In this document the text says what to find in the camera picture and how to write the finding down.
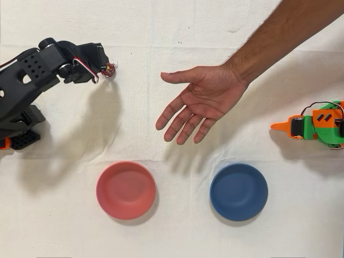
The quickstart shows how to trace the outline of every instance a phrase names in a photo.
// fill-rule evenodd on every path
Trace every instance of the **blue bowl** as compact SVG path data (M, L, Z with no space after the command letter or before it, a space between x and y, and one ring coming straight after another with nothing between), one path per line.
M244 221L263 210L268 200L264 176L247 164L231 164L214 177L210 186L213 208L224 218Z

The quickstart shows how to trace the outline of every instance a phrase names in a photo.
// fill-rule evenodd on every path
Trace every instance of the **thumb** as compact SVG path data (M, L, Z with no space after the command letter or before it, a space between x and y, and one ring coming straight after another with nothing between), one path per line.
M161 78L168 83L197 83L200 81L202 71L200 67L175 73L161 73Z

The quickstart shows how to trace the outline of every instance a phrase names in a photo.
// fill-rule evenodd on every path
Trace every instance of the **robotic arm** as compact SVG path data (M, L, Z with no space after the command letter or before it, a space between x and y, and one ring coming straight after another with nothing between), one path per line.
M321 109L313 109L312 115L304 115L314 104L326 103ZM297 140L319 140L329 149L344 149L344 101L321 101L307 106L300 115L288 121L274 123L271 129L284 131Z
M31 103L44 91L60 82L98 83L98 73L112 76L114 65L102 44L76 46L68 41L47 38L38 48L28 49L0 66L0 149L15 150L40 140L31 129L45 121ZM23 82L28 75L30 81Z

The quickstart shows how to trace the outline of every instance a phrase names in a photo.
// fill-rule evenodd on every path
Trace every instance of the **black robotic arm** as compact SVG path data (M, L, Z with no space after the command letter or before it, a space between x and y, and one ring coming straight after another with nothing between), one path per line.
M45 121L31 103L60 82L97 83L98 73L114 74L101 44L76 46L69 41L47 38L38 48L28 49L0 66L0 149L23 149L40 139L31 128ZM24 83L28 75L30 81Z

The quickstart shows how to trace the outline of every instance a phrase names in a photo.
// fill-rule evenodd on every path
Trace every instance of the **bowl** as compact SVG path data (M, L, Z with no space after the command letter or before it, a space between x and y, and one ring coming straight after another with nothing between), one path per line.
M214 177L210 201L215 211L232 221L244 221L260 213L268 199L268 185L254 167L235 163Z
M155 181L142 165L121 161L108 166L100 175L96 196L101 208L110 216L129 220L145 214L153 205Z

